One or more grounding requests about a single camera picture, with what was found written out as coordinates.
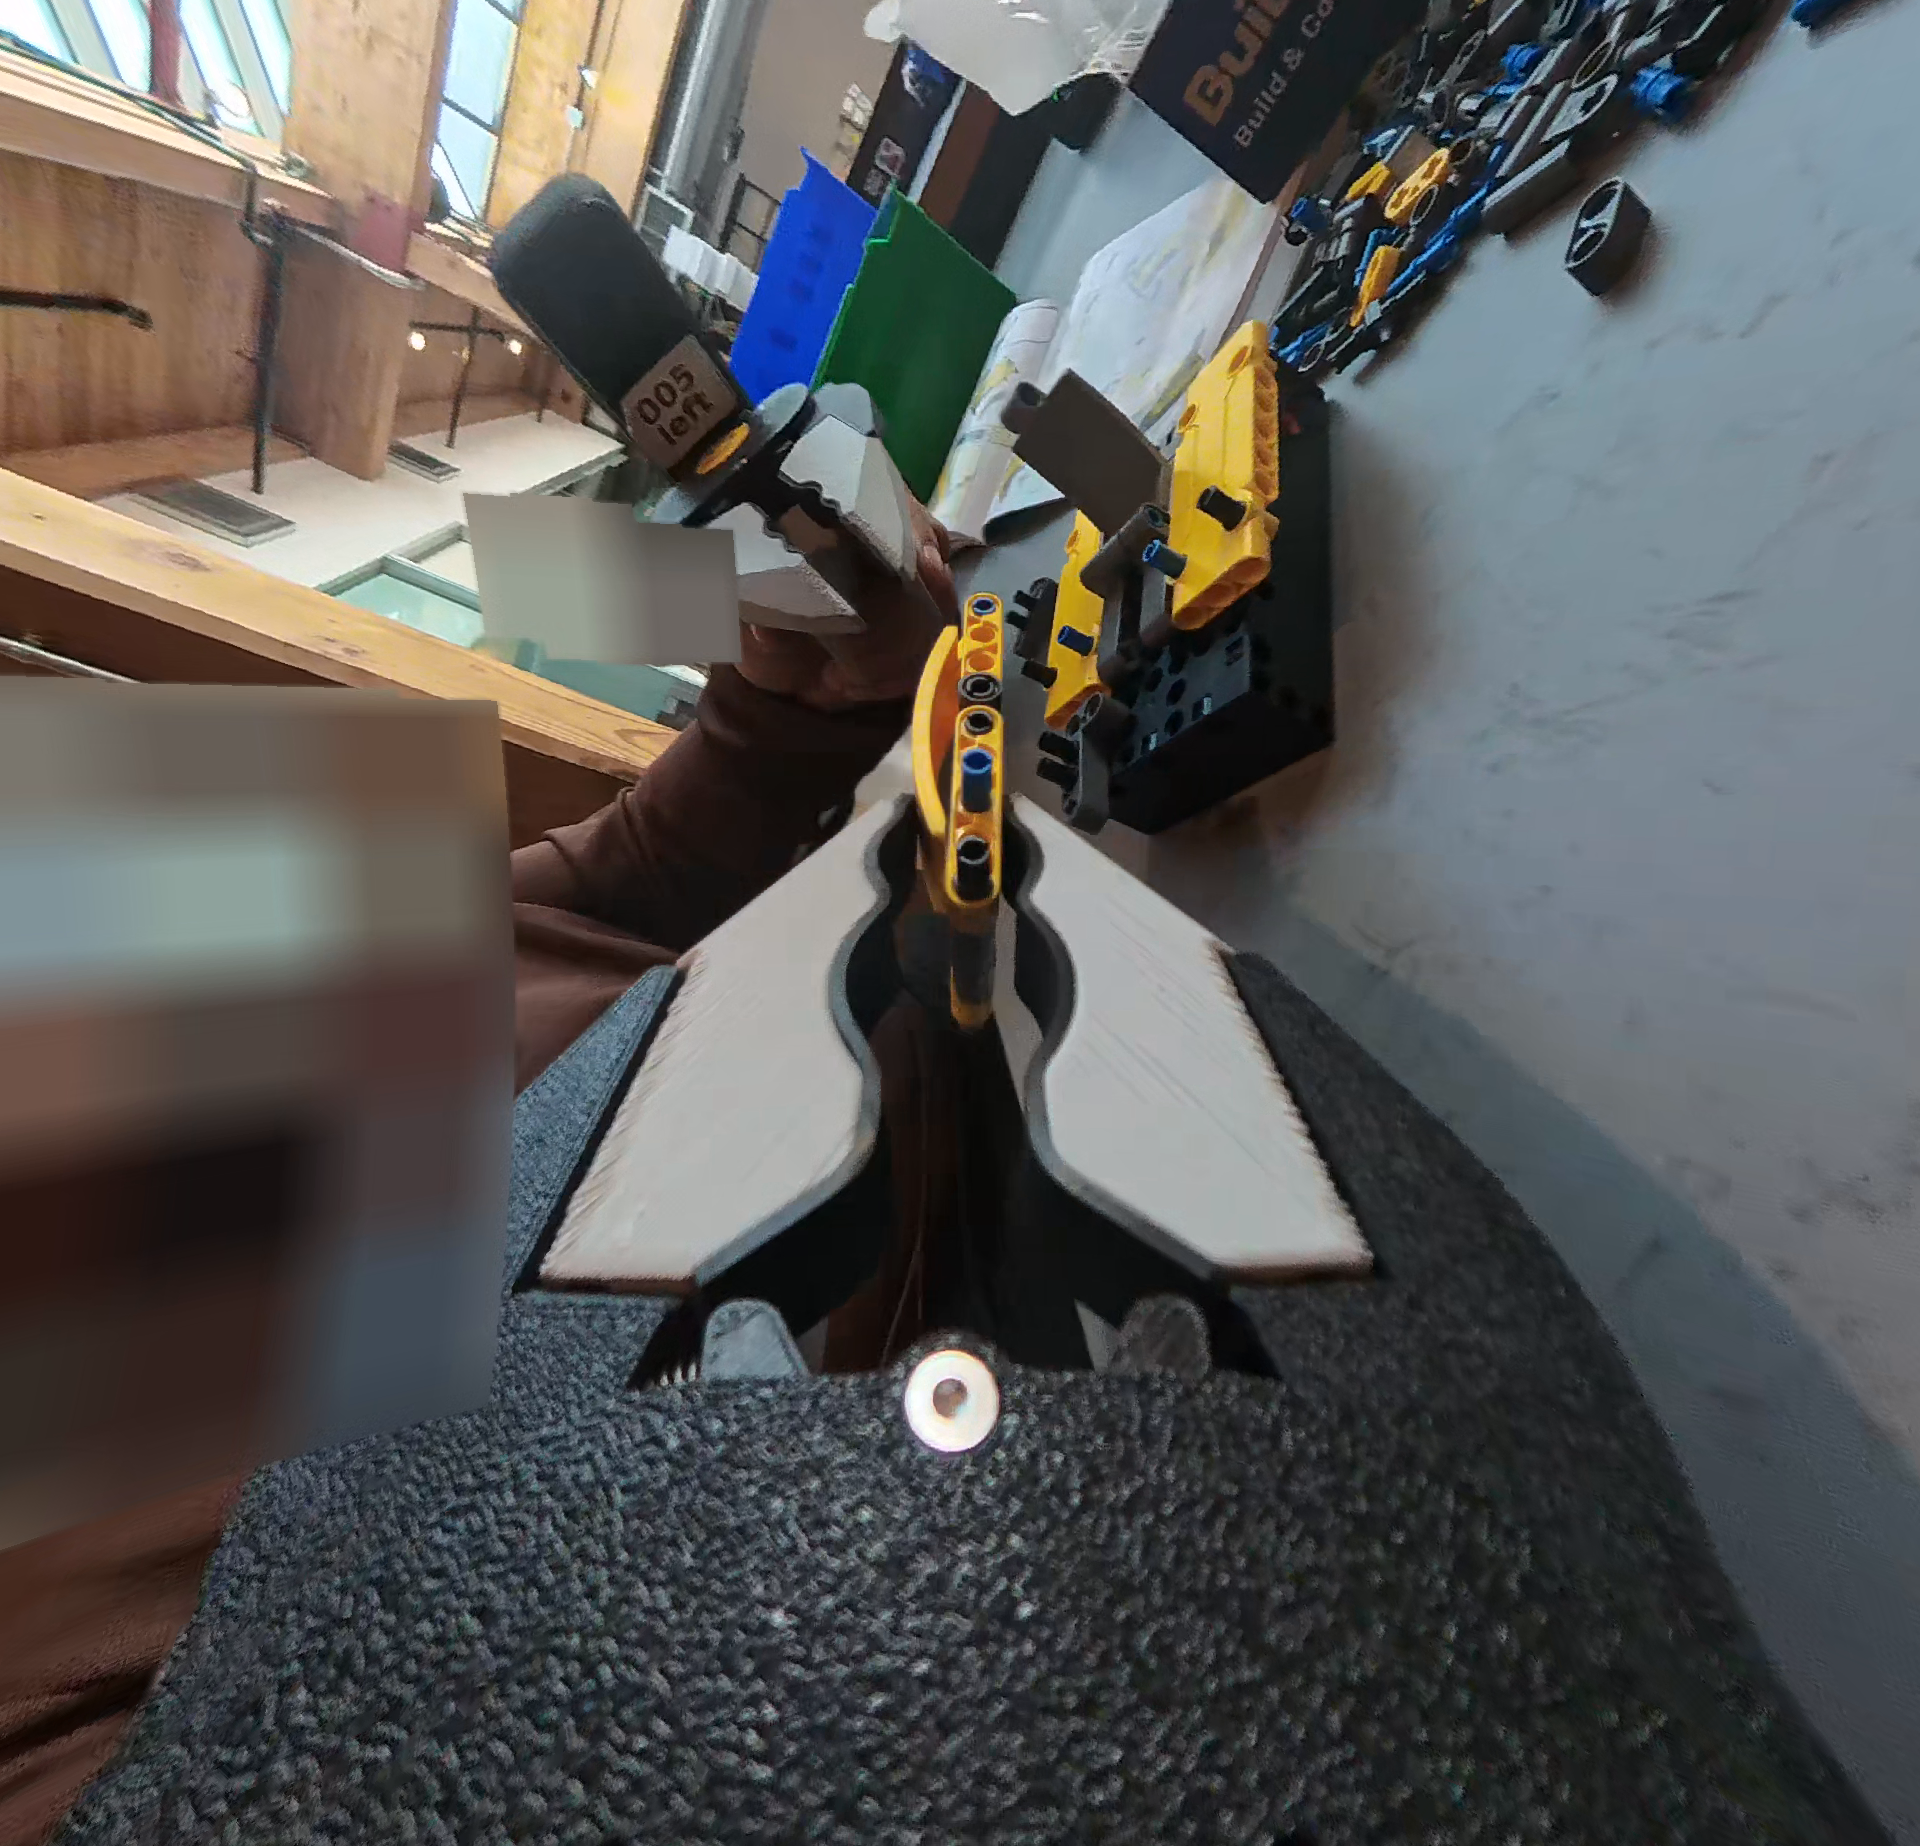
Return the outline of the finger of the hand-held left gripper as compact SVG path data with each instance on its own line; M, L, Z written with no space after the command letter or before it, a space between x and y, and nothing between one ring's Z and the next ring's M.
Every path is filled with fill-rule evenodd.
M868 392L849 381L808 392L778 458L778 536L829 582L919 576L913 497L888 454Z
M783 634L862 634L856 612L861 563L838 541L805 554L763 519L736 522L739 620Z

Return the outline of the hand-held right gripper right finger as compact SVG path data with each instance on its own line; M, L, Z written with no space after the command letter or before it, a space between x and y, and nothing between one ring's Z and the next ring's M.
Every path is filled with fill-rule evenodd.
M1030 800L1014 800L1014 998L1042 1165L1223 1285L1363 1277L1375 1253L1241 1002L1213 930Z

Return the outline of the yellow brick assembly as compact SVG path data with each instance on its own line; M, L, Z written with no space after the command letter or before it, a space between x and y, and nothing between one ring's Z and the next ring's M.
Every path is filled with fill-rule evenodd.
M963 1031L978 1031L994 1015L1007 807L1002 659L999 594L965 594L957 625L938 634L923 664L906 730L919 876L946 930L946 1006Z

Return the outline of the person's left forearm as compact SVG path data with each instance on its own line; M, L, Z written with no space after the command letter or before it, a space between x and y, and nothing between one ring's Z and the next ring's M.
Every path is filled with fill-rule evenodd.
M516 848L513 1092L829 839L906 715L808 707L717 664L690 724L608 807Z

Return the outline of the person's left hand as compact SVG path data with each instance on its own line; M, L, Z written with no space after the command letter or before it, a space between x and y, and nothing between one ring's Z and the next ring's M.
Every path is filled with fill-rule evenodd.
M913 582L861 571L853 580L861 634L790 634L746 625L736 669L797 706L838 710L909 701L938 636L957 625L946 527L913 511Z

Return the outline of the green plastic bin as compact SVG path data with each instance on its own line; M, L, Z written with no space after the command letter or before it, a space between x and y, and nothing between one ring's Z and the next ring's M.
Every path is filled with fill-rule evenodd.
M888 189L813 370L867 391L906 487L930 501L1017 293L899 189Z

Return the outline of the blue plastic bin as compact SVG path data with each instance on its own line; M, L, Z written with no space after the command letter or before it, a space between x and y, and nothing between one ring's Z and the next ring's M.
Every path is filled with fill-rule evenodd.
M802 154L805 177L783 197L757 288L733 339L733 373L752 403L813 383L841 298L861 270L876 205L821 159Z

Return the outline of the grey curved brick panel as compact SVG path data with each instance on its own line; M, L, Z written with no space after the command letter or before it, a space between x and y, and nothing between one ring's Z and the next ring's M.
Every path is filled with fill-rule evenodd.
M1014 438L1014 473L998 492L987 531L1069 506L1099 536L1118 533L1147 507L1150 533L1169 527L1169 454L1080 373L1064 370L1042 391L1018 381L999 407Z

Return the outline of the open instruction booklet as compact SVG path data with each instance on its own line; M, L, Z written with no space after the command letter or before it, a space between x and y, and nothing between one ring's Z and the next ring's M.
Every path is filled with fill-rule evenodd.
M1014 454L999 407L1076 370L1165 446L1185 396L1246 318L1277 249L1285 211L1230 180L1190 189L1096 249L1064 301L1017 301L999 322L930 488L930 519L957 548L994 538L1014 515L1058 497Z

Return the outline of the black yellow brick block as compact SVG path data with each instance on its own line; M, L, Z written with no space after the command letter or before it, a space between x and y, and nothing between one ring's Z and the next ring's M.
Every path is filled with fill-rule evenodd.
M1080 831L1163 831L1333 741L1330 417L1261 322L1192 378L1169 446L1169 527L1076 515L1017 608L1044 686L1038 776Z

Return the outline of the clear plastic bags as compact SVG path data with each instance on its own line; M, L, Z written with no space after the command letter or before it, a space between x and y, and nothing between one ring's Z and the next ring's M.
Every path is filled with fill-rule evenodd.
M1021 115L1080 79L1130 82L1171 0L880 0L867 35L906 42Z

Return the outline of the blue cardboard box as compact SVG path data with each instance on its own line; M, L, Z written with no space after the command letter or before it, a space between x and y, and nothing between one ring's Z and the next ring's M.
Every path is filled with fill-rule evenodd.
M1169 0L1129 93L1258 202L1277 202L1431 0Z

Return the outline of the pile of small bricks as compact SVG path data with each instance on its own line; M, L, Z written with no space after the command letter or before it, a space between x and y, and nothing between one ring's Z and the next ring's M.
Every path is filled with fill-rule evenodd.
M1285 193L1285 403L1401 339L1475 237L1533 224L1644 122L1682 122L1777 3L1423 0ZM1790 21L1857 3L1792 0Z

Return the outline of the black round brick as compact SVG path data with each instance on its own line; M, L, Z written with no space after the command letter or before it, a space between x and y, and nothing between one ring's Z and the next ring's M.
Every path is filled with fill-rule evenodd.
M1575 211L1561 267L1606 298L1641 260L1650 208L1623 177L1600 180Z

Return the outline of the wooden post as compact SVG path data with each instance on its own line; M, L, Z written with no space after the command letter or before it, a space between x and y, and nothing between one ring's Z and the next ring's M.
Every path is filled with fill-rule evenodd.
M2 636L145 683L329 683L491 701L513 844L614 800L677 741L645 718L13 472Z

